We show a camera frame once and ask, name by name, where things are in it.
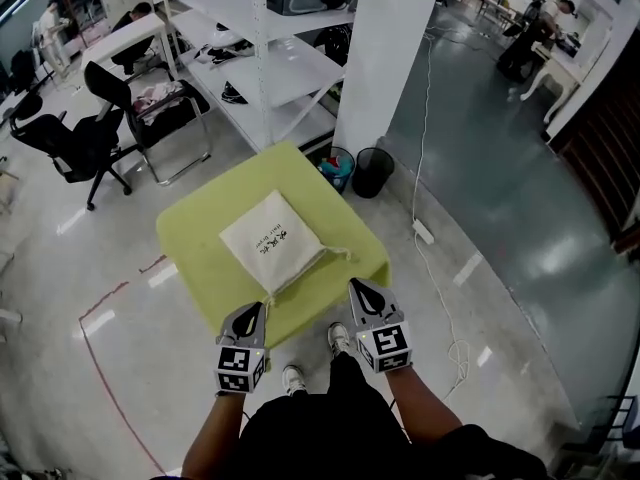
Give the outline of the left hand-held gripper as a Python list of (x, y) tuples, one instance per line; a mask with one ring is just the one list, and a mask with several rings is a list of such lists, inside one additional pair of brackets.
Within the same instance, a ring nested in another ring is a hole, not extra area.
[(250, 347), (232, 338), (264, 341), (267, 308), (259, 301), (251, 302), (229, 314), (222, 327), (222, 335), (214, 350), (214, 374), (219, 391), (224, 393), (253, 393), (268, 370), (269, 351)]

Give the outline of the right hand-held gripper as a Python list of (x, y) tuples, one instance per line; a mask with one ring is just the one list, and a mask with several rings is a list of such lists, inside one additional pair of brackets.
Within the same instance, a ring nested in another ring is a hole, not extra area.
[(357, 350), (371, 370), (383, 373), (410, 366), (409, 325), (393, 292), (369, 279), (353, 277), (348, 293)]

